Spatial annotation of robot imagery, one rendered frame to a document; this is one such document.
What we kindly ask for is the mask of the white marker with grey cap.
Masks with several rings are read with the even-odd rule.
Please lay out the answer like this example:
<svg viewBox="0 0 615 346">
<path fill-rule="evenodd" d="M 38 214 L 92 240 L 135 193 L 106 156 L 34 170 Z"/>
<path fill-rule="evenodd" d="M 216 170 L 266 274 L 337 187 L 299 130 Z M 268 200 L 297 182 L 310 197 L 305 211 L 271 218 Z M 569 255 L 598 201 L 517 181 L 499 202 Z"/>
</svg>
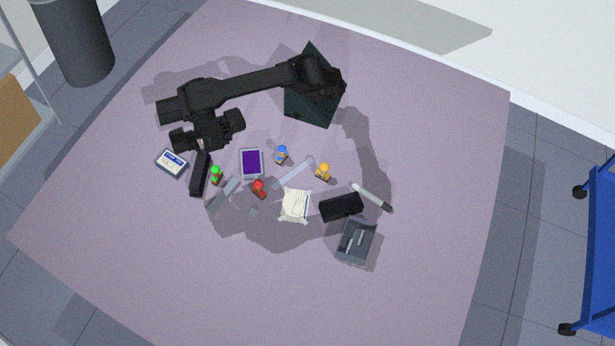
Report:
<svg viewBox="0 0 615 346">
<path fill-rule="evenodd" d="M 381 199 L 377 198 L 376 196 L 374 196 L 371 192 L 367 191 L 366 189 L 364 189 L 363 187 L 360 187 L 359 185 L 353 183 L 352 184 L 352 190 L 354 191 L 358 191 L 361 195 L 365 196 L 366 198 L 370 199 L 374 204 L 376 204 L 377 206 L 379 205 L 380 207 L 382 207 L 385 211 L 387 212 L 392 212 L 393 208 L 391 205 L 387 204 L 386 202 L 382 201 Z"/>
</svg>

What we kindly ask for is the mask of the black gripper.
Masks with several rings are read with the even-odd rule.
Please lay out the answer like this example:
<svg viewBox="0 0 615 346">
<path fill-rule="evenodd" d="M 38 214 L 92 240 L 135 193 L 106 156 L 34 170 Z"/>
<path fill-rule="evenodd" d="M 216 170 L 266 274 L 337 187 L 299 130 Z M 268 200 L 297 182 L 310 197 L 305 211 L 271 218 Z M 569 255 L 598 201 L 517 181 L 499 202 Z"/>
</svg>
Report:
<svg viewBox="0 0 615 346">
<path fill-rule="evenodd" d="M 185 151 L 195 150 L 202 155 L 200 145 L 196 141 L 197 139 L 203 139 L 203 137 L 199 135 L 198 128 L 217 122 L 216 118 L 214 119 L 214 117 L 215 112 L 208 119 L 193 122 L 194 130 L 184 132 L 183 127 L 180 127 L 173 131 L 170 131 L 168 135 L 174 153 L 178 155 Z M 226 128 L 231 128 L 232 135 L 236 132 L 245 130 L 246 128 L 246 123 L 243 119 L 243 116 L 241 115 L 241 111 L 237 107 L 224 111 L 223 115 L 220 115 L 219 118 L 222 121 L 223 126 L 225 126 Z"/>
</svg>

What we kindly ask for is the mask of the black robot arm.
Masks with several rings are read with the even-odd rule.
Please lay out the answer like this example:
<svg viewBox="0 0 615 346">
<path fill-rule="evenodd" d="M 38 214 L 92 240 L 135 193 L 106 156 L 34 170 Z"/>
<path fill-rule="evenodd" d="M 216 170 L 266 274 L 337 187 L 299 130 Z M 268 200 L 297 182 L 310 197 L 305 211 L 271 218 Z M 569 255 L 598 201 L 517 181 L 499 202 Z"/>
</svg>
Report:
<svg viewBox="0 0 615 346">
<path fill-rule="evenodd" d="M 227 100 L 274 87 L 288 87 L 315 105 L 323 99 L 334 102 L 346 91 L 340 69 L 325 69 L 319 56 L 299 54 L 274 67 L 224 80 L 209 77 L 185 82 L 177 87 L 177 96 L 155 102 L 160 126 L 180 120 L 193 123 L 208 119 Z M 233 140 L 231 128 L 223 126 L 219 116 L 215 118 L 217 122 L 198 128 L 207 152 L 223 149 Z"/>
</svg>

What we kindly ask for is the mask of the white inspection card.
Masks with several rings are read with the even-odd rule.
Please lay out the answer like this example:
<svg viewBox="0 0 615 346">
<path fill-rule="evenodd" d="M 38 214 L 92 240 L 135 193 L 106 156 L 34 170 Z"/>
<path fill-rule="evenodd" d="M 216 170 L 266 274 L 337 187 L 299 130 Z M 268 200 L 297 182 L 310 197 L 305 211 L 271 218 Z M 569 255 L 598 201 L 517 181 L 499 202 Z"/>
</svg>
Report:
<svg viewBox="0 0 615 346">
<path fill-rule="evenodd" d="M 281 222 L 289 221 L 302 223 L 304 226 L 308 224 L 306 221 L 308 213 L 308 204 L 312 190 L 308 191 L 296 190 L 283 187 L 284 196 L 281 207 L 281 212 L 278 220 Z"/>
</svg>

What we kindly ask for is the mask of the yellow rubber stamp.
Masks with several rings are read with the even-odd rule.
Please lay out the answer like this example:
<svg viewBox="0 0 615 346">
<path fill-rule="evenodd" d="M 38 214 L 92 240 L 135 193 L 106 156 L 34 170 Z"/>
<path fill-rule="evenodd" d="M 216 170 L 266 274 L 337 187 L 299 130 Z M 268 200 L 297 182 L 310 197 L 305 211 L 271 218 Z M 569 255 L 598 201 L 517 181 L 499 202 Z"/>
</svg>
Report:
<svg viewBox="0 0 615 346">
<path fill-rule="evenodd" d="M 321 163 L 319 168 L 316 171 L 315 177 L 328 183 L 329 179 L 331 178 L 331 174 L 327 172 L 328 170 L 329 170 L 329 165 L 327 163 Z"/>
</svg>

